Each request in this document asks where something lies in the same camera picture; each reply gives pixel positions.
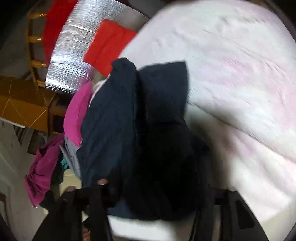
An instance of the laundry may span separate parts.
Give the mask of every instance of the laundry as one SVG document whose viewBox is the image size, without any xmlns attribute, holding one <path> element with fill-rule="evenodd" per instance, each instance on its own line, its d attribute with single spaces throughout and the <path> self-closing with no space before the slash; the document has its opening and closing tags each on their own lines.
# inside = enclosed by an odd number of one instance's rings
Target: laundry
<svg viewBox="0 0 296 241">
<path fill-rule="evenodd" d="M 112 70 L 112 61 L 118 58 L 136 34 L 115 22 L 103 19 L 83 61 L 107 77 Z"/>
<path fill-rule="evenodd" d="M 67 163 L 67 160 L 63 157 L 63 159 L 61 160 L 61 165 L 62 165 L 62 168 L 64 170 L 67 170 L 67 169 L 70 169 L 68 163 Z"/>
<path fill-rule="evenodd" d="M 179 220 L 200 195 L 200 158 L 206 144 L 183 119 L 188 90 L 184 62 L 137 71 L 123 58 L 93 98 L 77 151 L 82 187 L 120 169 L 123 191 L 108 213 L 141 220 Z"/>
<path fill-rule="evenodd" d="M 65 139 L 65 147 L 60 145 L 63 156 L 66 159 L 70 169 L 74 172 L 74 174 L 79 179 L 81 179 L 80 167 L 79 167 L 78 159 L 76 156 L 78 147 L 74 145 L 74 143 L 70 141 L 66 135 L 64 136 L 64 139 Z"/>
<path fill-rule="evenodd" d="M 77 2 L 78 0 L 55 0 L 46 15 L 42 44 L 47 66 L 49 65 L 50 57 L 59 37 L 59 33 Z"/>
<path fill-rule="evenodd" d="M 94 87 L 92 88 L 92 96 L 89 101 L 89 106 L 91 106 L 91 102 L 94 99 L 96 93 L 98 93 L 98 91 L 100 90 L 100 88 L 103 86 L 103 84 L 106 82 L 107 79 L 108 79 L 108 77 L 105 80 L 101 80 L 94 85 Z"/>
<path fill-rule="evenodd" d="M 52 175 L 61 154 L 59 145 L 63 144 L 64 133 L 45 143 L 36 152 L 29 174 L 25 176 L 25 187 L 34 206 L 37 206 L 44 199 L 45 193 L 50 189 Z"/>
<path fill-rule="evenodd" d="M 62 157 L 62 153 L 60 153 L 59 159 L 57 161 L 57 165 L 52 173 L 52 177 L 50 181 L 50 189 L 45 193 L 44 199 L 42 200 L 42 202 L 39 203 L 41 207 L 47 210 L 51 209 L 52 206 L 55 204 L 54 194 L 51 189 L 56 191 L 57 186 L 59 186 L 59 184 L 61 184 L 64 181 L 65 169 L 62 168 L 62 164 L 60 161 L 61 157 Z"/>
<path fill-rule="evenodd" d="M 67 108 L 64 119 L 65 135 L 77 146 L 80 146 L 82 136 L 80 127 L 89 106 L 89 100 L 92 95 L 91 82 L 84 84 L 79 91 L 75 93 Z"/>
</svg>

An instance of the fabric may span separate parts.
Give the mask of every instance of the fabric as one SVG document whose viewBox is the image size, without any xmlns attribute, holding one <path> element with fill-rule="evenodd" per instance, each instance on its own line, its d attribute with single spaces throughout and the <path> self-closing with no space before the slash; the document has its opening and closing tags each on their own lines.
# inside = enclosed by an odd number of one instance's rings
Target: fabric
<svg viewBox="0 0 296 241">
<path fill-rule="evenodd" d="M 45 193 L 44 199 L 39 205 L 45 208 L 47 211 L 49 211 L 54 207 L 55 205 L 54 194 L 51 190 L 48 190 Z"/>
<path fill-rule="evenodd" d="M 100 90 L 100 88 L 103 86 L 103 84 L 106 82 L 107 79 L 108 78 L 106 78 L 105 80 L 101 80 L 95 84 L 95 86 L 93 87 L 93 90 L 92 90 L 92 96 L 91 96 L 91 100 L 89 101 L 89 106 L 91 106 L 91 102 L 94 99 L 96 93 L 98 93 L 98 91 Z"/>
<path fill-rule="evenodd" d="M 179 220 L 195 210 L 197 162 L 208 149 L 183 119 L 187 88 L 184 62 L 141 71 L 127 59 L 113 62 L 83 120 L 77 151 L 82 187 L 121 169 L 123 194 L 109 214 Z"/>
<path fill-rule="evenodd" d="M 79 179 L 81 179 L 79 162 L 76 155 L 78 147 L 75 146 L 74 143 L 70 141 L 66 135 L 64 136 L 64 139 L 65 139 L 65 147 L 60 145 L 61 151 L 71 170 Z"/>
<path fill-rule="evenodd" d="M 61 153 L 59 145 L 64 144 L 64 133 L 45 143 L 37 150 L 29 174 L 25 176 L 25 187 L 31 203 L 37 206 L 50 189 L 51 177 Z"/>
<path fill-rule="evenodd" d="M 112 70 L 112 61 L 118 58 L 121 51 L 136 34 L 117 23 L 104 19 L 98 27 L 83 61 L 107 77 Z"/>
<path fill-rule="evenodd" d="M 55 0 L 54 4 L 47 12 L 42 40 L 45 63 L 47 66 L 49 65 L 50 57 L 57 38 L 59 37 L 59 33 L 77 2 L 78 0 Z"/>
<path fill-rule="evenodd" d="M 64 172 L 65 169 L 62 167 L 61 160 L 63 159 L 62 152 L 59 153 L 59 158 L 57 161 L 57 165 L 52 173 L 50 186 L 59 185 L 64 181 Z"/>
<path fill-rule="evenodd" d="M 63 157 L 63 159 L 61 160 L 61 165 L 62 165 L 62 168 L 64 169 L 64 170 L 67 170 L 67 169 L 69 169 L 70 167 L 69 167 L 69 165 L 68 165 L 68 163 L 67 163 L 67 161 L 66 161 L 66 159 Z"/>
<path fill-rule="evenodd" d="M 137 69 L 185 59 L 188 125 L 217 156 L 218 186 L 238 190 L 264 224 L 296 198 L 295 55 L 294 39 L 268 9 L 211 0 L 162 9 L 120 57 Z M 287 220 L 293 225 L 296 215 Z M 272 237 L 274 228 L 265 232 Z"/>
<path fill-rule="evenodd" d="M 80 127 L 87 111 L 91 94 L 92 87 L 89 81 L 75 93 L 65 114 L 65 134 L 77 147 L 80 146 L 82 141 Z"/>
</svg>

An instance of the magenta towel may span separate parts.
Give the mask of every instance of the magenta towel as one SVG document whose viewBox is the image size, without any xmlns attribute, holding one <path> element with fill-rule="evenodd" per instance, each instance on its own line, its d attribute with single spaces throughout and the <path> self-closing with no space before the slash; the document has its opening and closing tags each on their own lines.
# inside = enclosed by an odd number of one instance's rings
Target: magenta towel
<svg viewBox="0 0 296 241">
<path fill-rule="evenodd" d="M 64 145 L 64 133 L 48 141 L 36 152 L 30 172 L 25 176 L 25 187 L 34 206 L 43 201 L 50 189 L 52 173 L 61 151 L 59 145 Z"/>
<path fill-rule="evenodd" d="M 89 107 L 92 95 L 91 81 L 84 84 L 73 96 L 64 119 L 64 132 L 75 146 L 79 147 L 82 141 L 81 125 Z"/>
</svg>

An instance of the red cloth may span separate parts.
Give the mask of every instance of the red cloth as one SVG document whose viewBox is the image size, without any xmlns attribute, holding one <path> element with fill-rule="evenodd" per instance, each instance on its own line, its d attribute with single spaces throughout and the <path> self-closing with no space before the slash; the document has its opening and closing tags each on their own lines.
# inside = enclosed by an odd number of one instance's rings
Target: red cloth
<svg viewBox="0 0 296 241">
<path fill-rule="evenodd" d="M 44 199 L 50 189 L 52 173 L 57 165 L 61 149 L 64 145 L 64 133 L 45 143 L 37 152 L 29 174 L 25 176 L 25 187 L 34 206 Z"/>
<path fill-rule="evenodd" d="M 107 77 L 112 70 L 111 63 L 118 58 L 121 51 L 136 34 L 117 23 L 104 19 L 98 27 L 83 61 Z"/>
<path fill-rule="evenodd" d="M 49 65 L 54 45 L 59 37 L 66 20 L 78 0 L 55 0 L 54 4 L 47 13 L 47 20 L 43 36 L 43 48 L 45 54 L 45 63 Z"/>
</svg>

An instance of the reflective foil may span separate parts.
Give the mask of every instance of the reflective foil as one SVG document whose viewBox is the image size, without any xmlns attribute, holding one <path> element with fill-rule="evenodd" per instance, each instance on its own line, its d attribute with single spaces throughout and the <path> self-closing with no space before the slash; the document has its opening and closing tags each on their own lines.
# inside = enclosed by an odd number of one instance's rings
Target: reflective foil
<svg viewBox="0 0 296 241">
<path fill-rule="evenodd" d="M 136 32 L 148 21 L 143 14 L 115 0 L 79 0 L 55 44 L 45 87 L 75 93 L 92 80 L 96 71 L 83 58 L 103 19 Z"/>
</svg>

